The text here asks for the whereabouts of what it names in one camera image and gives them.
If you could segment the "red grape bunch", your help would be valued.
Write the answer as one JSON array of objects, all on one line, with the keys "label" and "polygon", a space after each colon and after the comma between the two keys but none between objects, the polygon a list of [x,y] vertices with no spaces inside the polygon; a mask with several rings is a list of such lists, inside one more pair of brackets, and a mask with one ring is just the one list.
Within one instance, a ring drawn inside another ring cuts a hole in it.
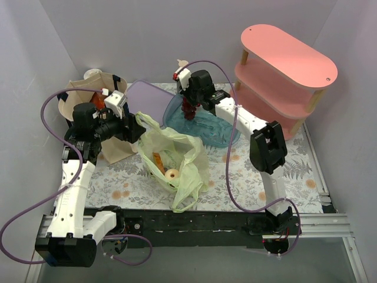
[{"label": "red grape bunch", "polygon": [[197,108],[200,106],[200,103],[191,103],[184,97],[181,105],[184,118],[188,121],[192,121],[195,118]]}]

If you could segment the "light green plastic grocery bag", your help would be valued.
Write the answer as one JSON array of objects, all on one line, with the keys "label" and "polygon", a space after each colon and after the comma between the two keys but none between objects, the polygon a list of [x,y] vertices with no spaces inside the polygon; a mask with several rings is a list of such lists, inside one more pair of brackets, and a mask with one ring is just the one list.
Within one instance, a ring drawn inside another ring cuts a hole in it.
[{"label": "light green plastic grocery bag", "polygon": [[[139,138],[138,153],[154,180],[174,194],[171,210],[182,213],[193,208],[199,194],[209,188],[209,160],[202,140],[170,127],[161,129],[158,122],[140,111],[136,115],[142,125],[147,126],[146,132]],[[160,154],[165,171],[179,171],[177,179],[169,181],[165,178],[154,162],[153,152]]]}]

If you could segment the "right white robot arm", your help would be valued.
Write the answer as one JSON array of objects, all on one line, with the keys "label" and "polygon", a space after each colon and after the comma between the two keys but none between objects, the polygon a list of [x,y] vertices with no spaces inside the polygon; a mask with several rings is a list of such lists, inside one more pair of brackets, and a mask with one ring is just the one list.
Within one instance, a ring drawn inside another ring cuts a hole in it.
[{"label": "right white robot arm", "polygon": [[206,70],[191,73],[180,67],[173,75],[184,101],[231,123],[250,143],[249,157],[260,173],[266,197],[265,207],[250,212],[247,228],[252,235],[280,234],[291,225],[292,206],[286,198],[283,165],[287,147],[281,125],[252,115],[235,101],[235,95],[216,90]]}]

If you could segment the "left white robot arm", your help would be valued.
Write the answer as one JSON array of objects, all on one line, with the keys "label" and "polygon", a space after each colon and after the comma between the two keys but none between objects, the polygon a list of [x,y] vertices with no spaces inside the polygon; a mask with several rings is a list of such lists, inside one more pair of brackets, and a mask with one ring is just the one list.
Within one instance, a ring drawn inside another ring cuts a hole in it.
[{"label": "left white robot arm", "polygon": [[145,128],[132,113],[99,110],[93,103],[76,105],[72,119],[64,137],[61,192],[46,235],[37,238],[35,249],[50,266],[90,267],[101,240],[125,230],[118,206],[103,206],[84,223],[85,200],[102,143],[111,138],[135,143]]}]

